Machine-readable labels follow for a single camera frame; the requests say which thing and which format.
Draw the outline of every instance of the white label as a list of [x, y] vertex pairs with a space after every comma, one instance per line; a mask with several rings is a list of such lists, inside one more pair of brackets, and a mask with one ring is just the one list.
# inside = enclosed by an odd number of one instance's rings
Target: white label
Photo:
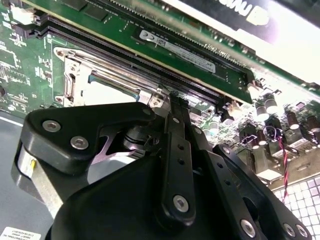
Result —
[[38, 233], [24, 231], [7, 226], [0, 235], [0, 240], [40, 240], [41, 235]]
[[160, 47], [169, 50], [170, 52], [178, 55], [180, 58], [197, 65], [211, 73], [216, 73], [216, 65], [208, 60], [203, 59], [179, 46], [176, 46], [166, 40], [163, 40], [160, 37], [148, 32], [146, 30], [142, 30], [139, 36], [141, 39], [146, 40], [148, 42], [153, 42]]

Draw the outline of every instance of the black mechanical arm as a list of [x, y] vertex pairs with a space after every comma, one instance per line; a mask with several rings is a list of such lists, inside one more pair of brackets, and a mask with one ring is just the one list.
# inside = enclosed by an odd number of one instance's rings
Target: black mechanical arm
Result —
[[[213, 149], [171, 95], [165, 117], [142, 103], [30, 113], [15, 183], [54, 218], [48, 240], [312, 239], [227, 145]], [[92, 162], [144, 156], [88, 184]]]

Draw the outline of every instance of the white grid pattern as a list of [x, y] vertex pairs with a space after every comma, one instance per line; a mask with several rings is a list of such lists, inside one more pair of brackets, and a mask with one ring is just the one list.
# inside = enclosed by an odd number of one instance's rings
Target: white grid pattern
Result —
[[[284, 190], [274, 192], [282, 201]], [[320, 240], [320, 176], [288, 187], [285, 206], [306, 226], [313, 240]]]

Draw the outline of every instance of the motherboard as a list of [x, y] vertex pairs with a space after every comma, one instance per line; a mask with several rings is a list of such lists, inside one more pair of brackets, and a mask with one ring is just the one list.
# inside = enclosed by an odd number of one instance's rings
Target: motherboard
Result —
[[320, 146], [318, 85], [162, 1], [1, 3], [1, 111], [142, 102], [165, 115], [175, 93], [267, 181]]

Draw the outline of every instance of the connector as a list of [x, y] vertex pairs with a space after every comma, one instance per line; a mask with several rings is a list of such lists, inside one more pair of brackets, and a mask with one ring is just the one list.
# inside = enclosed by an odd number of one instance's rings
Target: connector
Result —
[[34, 8], [23, 9], [20, 7], [11, 7], [12, 17], [23, 25], [30, 25], [35, 21]]

